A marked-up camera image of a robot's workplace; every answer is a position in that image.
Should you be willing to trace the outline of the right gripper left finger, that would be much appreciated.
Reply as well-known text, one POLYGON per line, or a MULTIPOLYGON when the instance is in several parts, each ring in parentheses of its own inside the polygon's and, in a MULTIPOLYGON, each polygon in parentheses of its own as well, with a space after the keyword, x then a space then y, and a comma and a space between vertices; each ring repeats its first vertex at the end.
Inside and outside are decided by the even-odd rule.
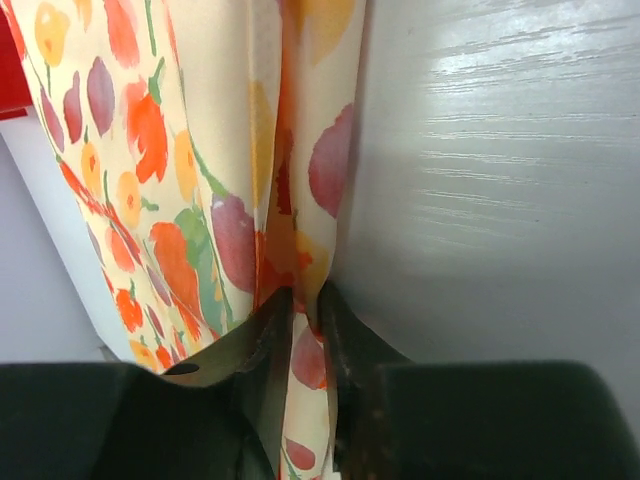
POLYGON ((292 292, 158 375, 122 362, 5 364, 5 479, 274 479, 292 292))

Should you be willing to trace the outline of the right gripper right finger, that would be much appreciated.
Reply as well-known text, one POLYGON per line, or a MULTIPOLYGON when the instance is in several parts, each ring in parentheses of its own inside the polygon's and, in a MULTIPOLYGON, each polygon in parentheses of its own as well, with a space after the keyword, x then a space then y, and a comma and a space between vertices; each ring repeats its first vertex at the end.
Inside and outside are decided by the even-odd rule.
POLYGON ((318 309, 344 478, 638 477, 638 446, 590 367, 418 363, 365 325, 334 284, 318 309))

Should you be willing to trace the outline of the orange floral print skirt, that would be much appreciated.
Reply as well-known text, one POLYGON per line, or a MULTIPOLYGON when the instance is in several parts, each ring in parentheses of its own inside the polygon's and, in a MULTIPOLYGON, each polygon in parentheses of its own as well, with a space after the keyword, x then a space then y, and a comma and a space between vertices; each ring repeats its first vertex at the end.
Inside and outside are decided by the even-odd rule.
POLYGON ((293 291, 281 479, 329 479, 316 302, 335 252, 361 1, 5 1, 133 360, 154 373, 293 291))

